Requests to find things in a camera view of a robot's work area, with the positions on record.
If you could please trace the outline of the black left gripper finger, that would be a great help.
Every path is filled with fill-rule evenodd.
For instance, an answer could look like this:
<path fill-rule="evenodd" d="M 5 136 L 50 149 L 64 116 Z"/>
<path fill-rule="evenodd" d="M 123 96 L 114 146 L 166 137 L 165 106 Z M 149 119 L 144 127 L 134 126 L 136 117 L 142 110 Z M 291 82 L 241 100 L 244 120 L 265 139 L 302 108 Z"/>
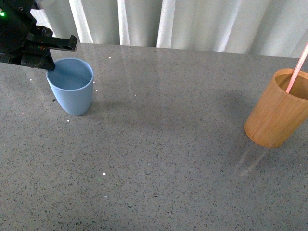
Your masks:
<path fill-rule="evenodd" d="M 41 50 L 40 54 L 23 54 L 21 65 L 51 71 L 55 69 L 50 50 Z"/>

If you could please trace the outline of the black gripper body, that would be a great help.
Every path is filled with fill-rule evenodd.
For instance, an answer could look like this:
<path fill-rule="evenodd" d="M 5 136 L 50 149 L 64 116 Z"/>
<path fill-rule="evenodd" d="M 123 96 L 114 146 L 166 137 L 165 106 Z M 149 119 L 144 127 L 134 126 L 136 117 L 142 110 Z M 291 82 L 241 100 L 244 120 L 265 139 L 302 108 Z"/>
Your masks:
<path fill-rule="evenodd" d="M 37 9 L 38 0 L 2 0 L 0 2 L 0 61 L 21 65 L 22 55 L 40 54 L 47 47 L 35 45 L 26 38 L 29 34 L 48 36 L 52 30 L 36 25 L 30 11 Z"/>

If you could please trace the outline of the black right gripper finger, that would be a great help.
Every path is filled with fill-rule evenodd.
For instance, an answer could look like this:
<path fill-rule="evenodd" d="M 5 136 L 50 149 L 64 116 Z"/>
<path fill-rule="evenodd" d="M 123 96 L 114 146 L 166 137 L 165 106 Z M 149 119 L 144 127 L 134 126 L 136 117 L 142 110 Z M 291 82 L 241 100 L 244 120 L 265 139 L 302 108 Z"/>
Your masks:
<path fill-rule="evenodd" d="M 62 51 L 75 51 L 78 41 L 74 35 L 66 39 L 29 34 L 26 39 L 35 45 Z"/>

